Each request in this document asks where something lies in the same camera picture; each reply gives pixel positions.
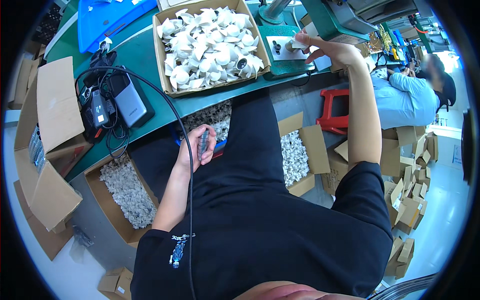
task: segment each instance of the blue crate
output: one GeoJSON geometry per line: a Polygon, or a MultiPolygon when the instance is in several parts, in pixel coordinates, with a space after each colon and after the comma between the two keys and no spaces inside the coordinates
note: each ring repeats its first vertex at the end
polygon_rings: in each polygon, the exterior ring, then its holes
{"type": "MultiPolygon", "coordinates": [[[[175,130],[175,126],[173,125],[173,123],[170,123],[168,125],[168,129],[170,130],[170,133],[173,137],[173,139],[175,140],[175,143],[180,146],[181,144],[181,140],[180,140],[180,137],[177,133],[177,131],[175,130]]],[[[215,150],[213,151],[214,153],[220,151],[221,149],[223,149],[223,147],[225,147],[225,144],[227,143],[227,139],[221,141],[221,142],[218,142],[216,143],[215,145],[215,150]]]]}
{"type": "Polygon", "coordinates": [[[81,53],[95,53],[105,37],[112,37],[128,24],[156,7],[156,0],[142,0],[136,5],[131,0],[95,3],[80,0],[78,3],[78,48],[81,53]]]}

